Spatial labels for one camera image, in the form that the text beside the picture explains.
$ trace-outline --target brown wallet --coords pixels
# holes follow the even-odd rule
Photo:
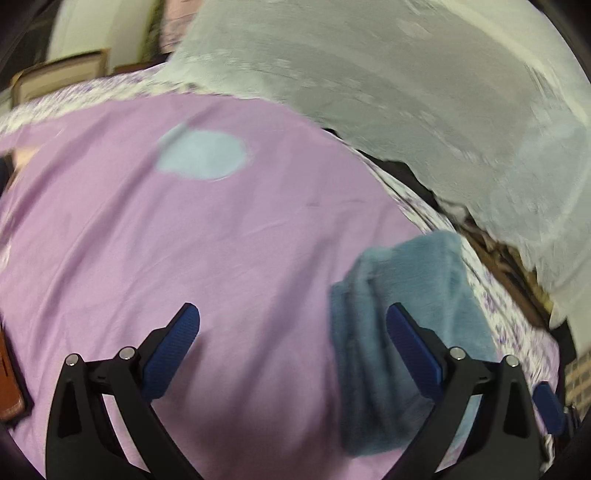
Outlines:
[[[12,366],[9,344],[0,327],[0,421],[12,422],[27,409],[27,402]]]

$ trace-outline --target silver bolt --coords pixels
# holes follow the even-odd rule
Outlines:
[[[119,351],[119,358],[123,360],[129,360],[135,355],[135,348],[132,346],[126,346]]]
[[[66,357],[66,365],[68,367],[73,367],[78,363],[78,358],[78,355],[76,355],[75,353],[71,353]]]
[[[505,362],[507,362],[510,367],[517,367],[517,365],[519,365],[519,360],[517,360],[517,357],[513,355],[507,355],[505,357]]]
[[[466,352],[463,348],[460,348],[458,346],[450,348],[449,354],[452,356],[452,358],[455,358],[456,360],[464,360],[466,358]]]

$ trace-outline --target light blue circle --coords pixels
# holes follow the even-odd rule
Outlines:
[[[192,129],[180,124],[158,141],[160,171],[185,179],[220,180],[240,170],[248,162],[244,142],[215,130]]]

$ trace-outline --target white wall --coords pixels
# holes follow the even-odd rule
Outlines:
[[[109,68],[139,60],[154,0],[63,0],[48,59],[110,48]]]

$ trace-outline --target folded towel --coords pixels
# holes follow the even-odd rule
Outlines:
[[[448,347],[461,346],[476,359],[499,359],[467,281],[459,235],[434,232],[396,248],[366,250],[330,292],[341,436],[352,456],[408,446],[433,408],[386,332],[386,311],[395,302]],[[473,397],[455,446],[470,432],[478,404]]]

